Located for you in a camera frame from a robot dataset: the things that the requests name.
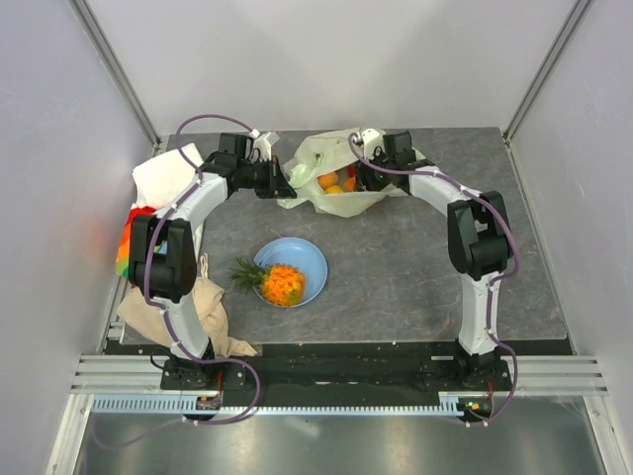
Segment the white bag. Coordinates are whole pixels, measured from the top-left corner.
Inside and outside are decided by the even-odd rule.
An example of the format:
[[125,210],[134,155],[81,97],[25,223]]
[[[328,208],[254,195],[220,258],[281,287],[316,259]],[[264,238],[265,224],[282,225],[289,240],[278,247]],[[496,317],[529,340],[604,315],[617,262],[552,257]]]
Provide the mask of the white bag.
[[[403,190],[389,184],[382,191],[360,191],[326,195],[318,178],[321,175],[345,168],[357,161],[356,156],[349,149],[347,138],[360,129],[326,132],[305,139],[295,156],[283,168],[290,177],[289,183],[297,192],[295,199],[277,200],[283,208],[294,208],[307,201],[311,201],[317,213],[349,218],[361,214],[374,203],[378,203],[386,196],[406,196]],[[415,151],[418,159],[424,156]]]

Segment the blue plate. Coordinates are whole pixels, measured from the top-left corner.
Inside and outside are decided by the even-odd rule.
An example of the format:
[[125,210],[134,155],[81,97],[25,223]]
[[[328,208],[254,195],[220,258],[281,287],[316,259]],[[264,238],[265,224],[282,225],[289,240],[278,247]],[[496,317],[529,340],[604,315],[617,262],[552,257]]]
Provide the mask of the blue plate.
[[[306,274],[304,297],[293,307],[304,305],[316,297],[323,290],[327,280],[327,262],[323,253],[311,242],[298,237],[282,237],[268,242],[255,254],[253,261],[263,267],[271,264],[290,264]],[[255,287],[254,290],[259,298],[264,300],[259,289]]]

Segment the beige cloth bag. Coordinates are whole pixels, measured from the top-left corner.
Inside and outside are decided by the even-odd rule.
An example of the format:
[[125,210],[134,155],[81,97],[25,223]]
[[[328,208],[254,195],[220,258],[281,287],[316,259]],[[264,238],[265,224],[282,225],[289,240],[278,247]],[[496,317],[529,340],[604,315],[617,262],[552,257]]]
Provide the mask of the beige cloth bag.
[[[246,341],[228,336],[228,319],[221,299],[225,289],[208,278],[209,259],[200,258],[201,275],[193,289],[194,304],[200,325],[211,339],[216,356],[254,356],[257,351]],[[158,309],[149,306],[140,289],[134,288],[123,300],[117,314],[143,337],[163,346],[171,346],[171,338]]]

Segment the white wall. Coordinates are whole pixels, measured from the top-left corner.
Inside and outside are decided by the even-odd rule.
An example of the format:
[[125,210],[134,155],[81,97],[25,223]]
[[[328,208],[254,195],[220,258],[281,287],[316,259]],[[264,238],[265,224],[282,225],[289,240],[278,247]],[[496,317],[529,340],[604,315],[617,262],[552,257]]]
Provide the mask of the white wall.
[[572,338],[633,448],[633,4],[594,2],[515,139]]
[[45,470],[149,144],[64,0],[0,15],[0,464]]
[[503,127],[573,3],[90,0],[161,134]]

